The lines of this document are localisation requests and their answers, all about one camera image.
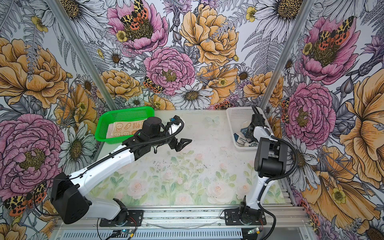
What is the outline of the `white plastic basket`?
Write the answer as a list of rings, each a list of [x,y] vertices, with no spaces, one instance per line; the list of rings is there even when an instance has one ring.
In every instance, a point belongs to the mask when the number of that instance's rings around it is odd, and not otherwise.
[[[265,120],[265,129],[267,132],[267,139],[269,139],[272,143],[276,143],[277,140],[274,140],[271,138],[271,136],[274,135],[273,130],[267,121],[267,117],[264,114],[263,110],[259,107],[234,107],[234,108],[228,108],[226,110],[228,122],[229,122],[229,129],[232,137],[233,144],[235,148],[238,151],[256,151],[257,147],[239,147],[236,144],[236,141],[234,139],[234,133],[239,131],[241,128],[241,124],[246,121],[251,121],[253,114],[260,114],[263,116]]]

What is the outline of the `blue white patterned towel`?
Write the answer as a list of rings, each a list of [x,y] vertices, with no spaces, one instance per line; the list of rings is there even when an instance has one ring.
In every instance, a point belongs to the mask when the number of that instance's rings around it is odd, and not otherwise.
[[[246,121],[241,124],[241,128],[239,131],[234,133],[234,139],[236,141],[237,146],[239,147],[257,147],[259,142],[254,139],[250,139],[247,137],[248,127],[251,124],[251,121]]]

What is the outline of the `orange patterned towel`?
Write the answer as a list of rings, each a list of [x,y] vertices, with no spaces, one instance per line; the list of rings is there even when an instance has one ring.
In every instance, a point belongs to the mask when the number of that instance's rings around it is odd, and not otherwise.
[[[142,129],[143,123],[144,120],[109,124],[106,138],[111,139],[134,135],[138,130]]]

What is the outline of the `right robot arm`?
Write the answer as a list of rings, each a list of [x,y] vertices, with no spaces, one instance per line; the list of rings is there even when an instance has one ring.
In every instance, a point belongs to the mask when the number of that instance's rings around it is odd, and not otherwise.
[[[258,175],[254,189],[240,203],[239,216],[245,225],[262,222],[261,205],[271,185],[285,174],[288,153],[288,145],[269,131],[261,114],[253,114],[248,136],[259,143],[254,163]]]

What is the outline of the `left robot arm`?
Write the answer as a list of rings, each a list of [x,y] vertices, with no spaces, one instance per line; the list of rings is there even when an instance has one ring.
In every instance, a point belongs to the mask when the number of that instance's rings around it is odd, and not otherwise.
[[[51,204],[62,221],[69,225],[84,218],[105,219],[123,226],[130,218],[127,207],[119,199],[103,200],[89,196],[101,181],[139,158],[168,145],[176,152],[191,143],[190,139],[177,139],[185,126],[179,116],[167,124],[158,117],[149,117],[143,126],[114,151],[89,166],[69,175],[61,173],[54,178]]]

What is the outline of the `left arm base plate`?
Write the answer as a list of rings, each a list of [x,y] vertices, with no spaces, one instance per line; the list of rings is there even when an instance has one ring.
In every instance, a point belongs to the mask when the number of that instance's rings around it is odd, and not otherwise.
[[[142,225],[144,211],[128,210],[119,213],[113,220],[101,219],[100,227],[140,227]]]

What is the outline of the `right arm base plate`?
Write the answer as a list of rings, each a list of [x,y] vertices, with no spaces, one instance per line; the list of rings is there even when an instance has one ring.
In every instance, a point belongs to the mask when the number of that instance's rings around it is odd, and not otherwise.
[[[240,208],[225,209],[224,220],[226,226],[261,226],[266,225],[266,217],[261,210],[244,210]]]

